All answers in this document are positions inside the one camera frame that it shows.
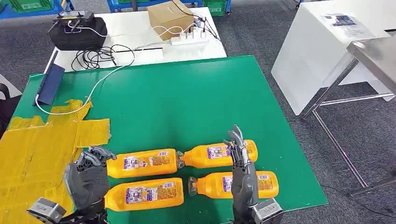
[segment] green table mat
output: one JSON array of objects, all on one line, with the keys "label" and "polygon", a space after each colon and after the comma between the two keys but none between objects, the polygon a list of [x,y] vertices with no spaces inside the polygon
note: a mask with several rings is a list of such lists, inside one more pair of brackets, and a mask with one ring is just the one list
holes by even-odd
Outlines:
[{"label": "green table mat", "polygon": [[[111,69],[65,73],[53,105],[82,99]],[[47,115],[32,107],[42,75],[31,75],[14,116]],[[95,90],[93,107],[85,119],[110,118],[111,139],[107,148],[116,154],[221,142],[233,124],[245,139],[257,144],[257,170],[275,172],[279,181],[276,200],[284,210],[327,204],[301,148],[283,116],[260,67],[253,56],[238,56],[123,68]],[[113,179],[119,183],[181,177],[184,203],[177,207],[113,212],[111,224],[224,223],[233,218],[232,200],[190,197],[187,179],[231,167],[196,169],[184,167],[171,175]]]}]

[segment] robotic hand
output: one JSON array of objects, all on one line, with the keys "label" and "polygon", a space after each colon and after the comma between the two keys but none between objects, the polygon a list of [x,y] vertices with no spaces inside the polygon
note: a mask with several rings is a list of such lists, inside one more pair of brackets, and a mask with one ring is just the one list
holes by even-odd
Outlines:
[{"label": "robotic hand", "polygon": [[233,160],[233,213],[235,224],[277,224],[283,210],[274,198],[259,203],[255,163],[249,159],[242,132],[237,125],[224,140]]},{"label": "robotic hand", "polygon": [[63,217],[66,211],[59,204],[44,198],[40,198],[27,212],[44,223],[107,223],[103,197],[110,189],[106,168],[106,161],[110,158],[116,159],[111,151],[89,147],[77,161],[66,166],[64,183],[77,208],[74,213]]}]

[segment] black case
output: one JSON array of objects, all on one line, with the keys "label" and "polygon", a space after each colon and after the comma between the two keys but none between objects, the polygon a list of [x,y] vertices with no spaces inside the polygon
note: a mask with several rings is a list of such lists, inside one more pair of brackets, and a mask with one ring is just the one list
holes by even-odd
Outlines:
[{"label": "black case", "polygon": [[[107,35],[106,24],[101,17],[94,17],[89,27],[103,36]],[[106,39],[90,29],[68,34],[64,26],[55,26],[49,36],[59,50],[97,50],[103,47]]]}]

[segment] white desk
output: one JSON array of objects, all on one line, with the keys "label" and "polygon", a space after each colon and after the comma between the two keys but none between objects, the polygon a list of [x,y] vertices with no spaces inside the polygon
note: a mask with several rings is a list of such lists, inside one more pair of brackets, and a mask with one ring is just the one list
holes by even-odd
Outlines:
[{"label": "white desk", "polygon": [[[301,4],[271,71],[296,115],[350,63],[353,57],[346,47],[351,41],[359,40],[335,32],[321,16],[350,14],[375,38],[380,38],[389,36],[384,30],[396,28],[395,12],[395,0],[329,0]],[[365,81],[380,94],[390,92],[361,63],[340,84]]]},{"label": "white desk", "polygon": [[[207,7],[191,8],[190,10],[201,17],[206,17],[216,35],[219,35]],[[133,49],[139,46],[144,46],[148,43],[162,41],[162,39],[158,37],[158,34],[152,29],[147,11],[96,14],[95,16],[103,18],[107,26],[108,35],[128,34],[107,37],[103,46],[111,47],[114,44],[122,44]],[[207,35],[210,38],[207,43],[182,46],[171,46],[170,44],[149,46],[147,48],[162,47],[163,54],[158,54],[158,51],[155,52],[151,50],[135,52],[135,61],[132,65],[226,57],[226,53],[221,42],[216,40],[211,34],[207,33]],[[56,50],[58,49],[55,48],[54,52],[52,52],[51,59]],[[71,62],[75,56],[76,51],[59,51],[55,59],[55,64],[65,68],[66,72],[73,71],[71,68]],[[131,52],[115,54],[117,65],[127,65],[132,61],[132,59],[133,56]],[[100,63],[101,68],[113,66],[114,64],[112,62]],[[84,70],[84,68],[82,68],[77,62],[73,64],[73,67],[75,69]]]}]

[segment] yellow tape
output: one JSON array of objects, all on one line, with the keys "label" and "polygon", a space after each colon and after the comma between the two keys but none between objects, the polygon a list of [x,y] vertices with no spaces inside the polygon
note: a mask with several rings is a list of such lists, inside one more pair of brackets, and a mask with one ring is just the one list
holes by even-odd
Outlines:
[{"label": "yellow tape", "polygon": [[[82,105],[80,100],[68,103],[51,112],[70,112]],[[40,223],[26,213],[39,197],[72,211],[63,183],[66,164],[82,147],[107,144],[110,138],[109,119],[82,120],[91,105],[73,114],[50,115],[46,124],[38,116],[11,120],[0,140],[0,223]]]}]

